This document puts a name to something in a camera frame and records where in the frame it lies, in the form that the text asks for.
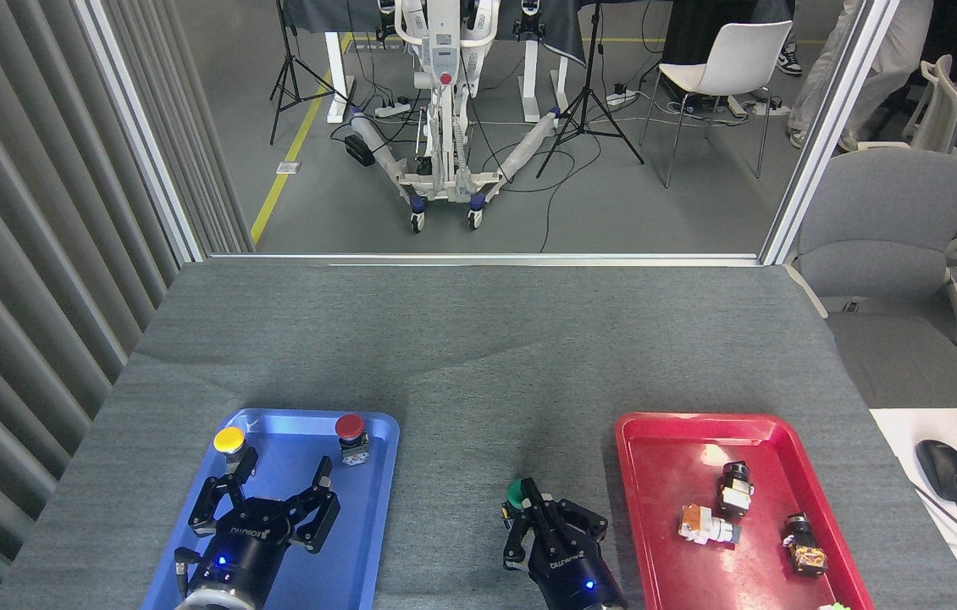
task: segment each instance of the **yellow button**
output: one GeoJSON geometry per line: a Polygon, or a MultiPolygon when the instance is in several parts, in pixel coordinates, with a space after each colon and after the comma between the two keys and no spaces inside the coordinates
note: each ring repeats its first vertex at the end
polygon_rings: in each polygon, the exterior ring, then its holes
{"type": "Polygon", "coordinates": [[[246,433],[242,432],[240,428],[235,428],[235,426],[230,426],[229,428],[223,428],[219,430],[219,433],[215,436],[215,451],[220,452],[220,454],[232,454],[232,452],[237,452],[241,448],[241,445],[246,443],[246,433]]]}

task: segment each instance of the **gray carpet surface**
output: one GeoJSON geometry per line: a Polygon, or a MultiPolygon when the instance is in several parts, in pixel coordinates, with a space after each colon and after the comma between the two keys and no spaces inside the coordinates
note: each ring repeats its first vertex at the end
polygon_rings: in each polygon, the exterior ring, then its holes
{"type": "Polygon", "coordinates": [[[0,610],[138,607],[216,425],[243,407],[400,422],[377,609],[544,607],[501,568],[499,502],[525,474],[611,518],[603,555],[644,607],[613,435],[637,410],[787,420],[877,606],[957,609],[954,557],[780,268],[215,259],[181,271],[0,610]]]}

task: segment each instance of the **red tray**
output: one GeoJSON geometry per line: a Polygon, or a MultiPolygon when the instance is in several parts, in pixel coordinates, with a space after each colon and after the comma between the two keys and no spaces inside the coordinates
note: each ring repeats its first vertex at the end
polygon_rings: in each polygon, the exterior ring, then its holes
{"type": "Polygon", "coordinates": [[[791,425],[766,414],[626,413],[614,428],[649,610],[871,610],[832,510],[791,425]],[[716,508],[723,464],[744,460],[755,487],[737,545],[678,535],[687,503],[716,508]],[[783,540],[806,513],[828,571],[797,575],[783,540]]]}

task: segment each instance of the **small green object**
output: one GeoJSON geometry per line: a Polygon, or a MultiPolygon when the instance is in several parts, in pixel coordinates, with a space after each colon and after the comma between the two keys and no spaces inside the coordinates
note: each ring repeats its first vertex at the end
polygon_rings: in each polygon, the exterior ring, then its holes
{"type": "Polygon", "coordinates": [[[505,499],[517,510],[524,508],[524,486],[520,479],[509,483],[509,490],[505,493],[505,499]]]}

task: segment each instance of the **person's leg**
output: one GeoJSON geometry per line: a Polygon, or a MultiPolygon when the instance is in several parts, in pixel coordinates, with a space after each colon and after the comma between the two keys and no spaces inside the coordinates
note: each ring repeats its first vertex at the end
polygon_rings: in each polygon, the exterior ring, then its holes
{"type": "Polygon", "coordinates": [[[806,82],[799,90],[799,96],[796,97],[795,104],[791,108],[791,115],[788,116],[788,131],[807,131],[816,113],[820,111],[821,104],[824,103],[824,93],[828,87],[828,77],[832,76],[836,70],[836,64],[844,50],[844,42],[851,30],[851,23],[854,22],[860,7],[862,7],[862,0],[844,0],[844,8],[839,13],[839,19],[836,19],[836,26],[828,35],[820,57],[815,61],[814,67],[811,67],[806,76],[806,82]]]}
{"type": "MultiPolygon", "coordinates": [[[[750,23],[776,23],[792,19],[794,4],[794,0],[758,0],[750,23]]],[[[776,59],[776,66],[784,74],[792,76],[803,74],[799,60],[795,57],[794,28],[788,32],[788,41],[784,43],[780,57],[776,59]]]]}
{"type": "Polygon", "coordinates": [[[870,74],[863,81],[855,106],[847,117],[844,126],[847,147],[850,147],[850,140],[858,141],[859,130],[886,97],[904,86],[911,73],[919,69],[933,8],[934,0],[901,0],[896,8],[893,22],[889,23],[870,66],[870,74]]]}

